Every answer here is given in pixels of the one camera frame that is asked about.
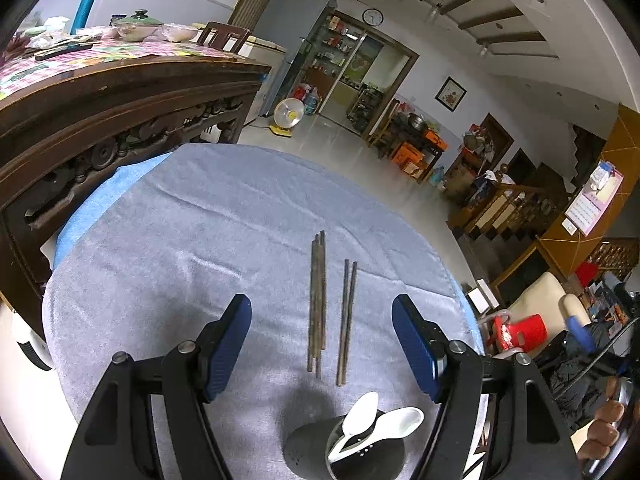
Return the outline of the person's hand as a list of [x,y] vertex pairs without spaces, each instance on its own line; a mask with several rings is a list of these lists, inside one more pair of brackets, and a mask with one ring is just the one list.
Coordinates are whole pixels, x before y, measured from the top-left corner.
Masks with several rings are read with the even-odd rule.
[[605,402],[597,409],[587,432],[587,440],[577,452],[578,460],[604,460],[620,438],[615,425],[623,418],[626,406],[615,400],[618,385],[616,377],[608,378]]

